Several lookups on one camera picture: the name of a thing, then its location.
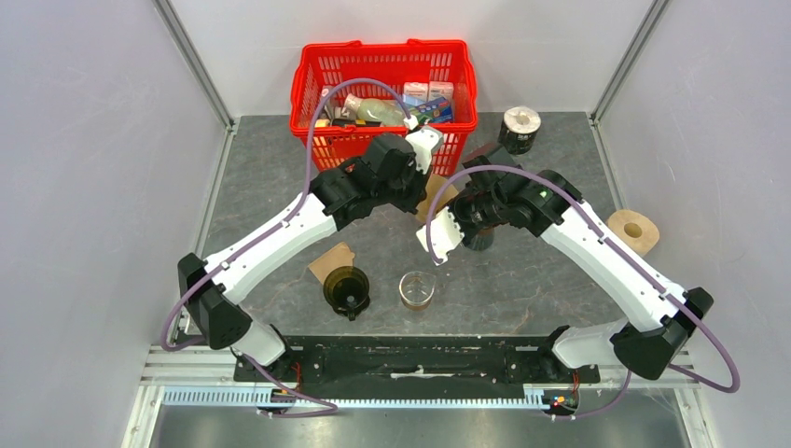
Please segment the brown paper coffee filter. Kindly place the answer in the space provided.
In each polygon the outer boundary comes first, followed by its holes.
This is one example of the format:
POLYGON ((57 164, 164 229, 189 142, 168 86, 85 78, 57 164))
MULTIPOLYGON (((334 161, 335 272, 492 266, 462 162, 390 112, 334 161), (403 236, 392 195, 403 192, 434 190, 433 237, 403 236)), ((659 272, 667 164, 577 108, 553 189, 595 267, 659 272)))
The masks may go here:
POLYGON ((440 188, 446 182, 447 182, 446 177, 436 174, 431 174, 429 176, 425 186, 425 197, 417 205, 417 213, 415 215, 415 219, 418 222, 421 222, 423 224, 426 222, 429 207, 432 201, 436 197, 439 198, 436 209, 436 211, 438 212, 447 204, 447 202, 449 202, 455 196, 458 195, 458 189, 453 184, 450 184, 442 193, 439 193, 440 188))

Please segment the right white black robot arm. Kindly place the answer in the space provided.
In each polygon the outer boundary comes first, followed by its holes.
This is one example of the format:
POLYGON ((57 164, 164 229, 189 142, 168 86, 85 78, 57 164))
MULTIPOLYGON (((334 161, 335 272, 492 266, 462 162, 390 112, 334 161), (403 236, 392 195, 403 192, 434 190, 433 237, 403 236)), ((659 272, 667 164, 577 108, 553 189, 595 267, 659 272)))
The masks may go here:
POLYGON ((481 147, 463 166, 465 188, 419 233, 431 237, 437 261, 483 231, 526 230, 573 261, 624 314, 601 325, 556 329, 538 357, 546 379, 560 382, 594 364, 617 363, 646 380, 681 369, 675 357, 714 304, 706 289, 682 287, 652 268, 562 175, 528 173, 498 144, 481 147))

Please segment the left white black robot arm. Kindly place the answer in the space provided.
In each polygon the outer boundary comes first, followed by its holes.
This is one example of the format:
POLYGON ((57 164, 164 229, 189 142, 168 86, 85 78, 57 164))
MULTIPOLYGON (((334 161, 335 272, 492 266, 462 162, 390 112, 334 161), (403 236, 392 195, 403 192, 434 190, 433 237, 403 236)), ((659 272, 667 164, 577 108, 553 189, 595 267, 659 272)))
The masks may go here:
POLYGON ((285 210, 239 242, 201 259, 194 253, 177 264, 184 308, 210 348, 234 350, 257 362, 271 381, 286 378, 293 358, 271 325, 259 324, 242 302, 269 274, 310 245, 327 238, 374 208, 390 204, 415 214, 425 197, 433 154, 444 137, 431 127, 405 136, 375 136, 365 152, 319 173, 285 210))

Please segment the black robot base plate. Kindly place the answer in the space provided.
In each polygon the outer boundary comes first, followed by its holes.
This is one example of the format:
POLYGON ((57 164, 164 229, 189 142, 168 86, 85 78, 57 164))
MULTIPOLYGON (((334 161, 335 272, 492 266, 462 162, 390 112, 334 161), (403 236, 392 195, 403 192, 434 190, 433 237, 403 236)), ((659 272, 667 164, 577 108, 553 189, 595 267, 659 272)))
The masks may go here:
POLYGON ((268 368, 322 399, 516 399, 524 385, 597 384, 571 370, 538 336, 291 335, 268 368))

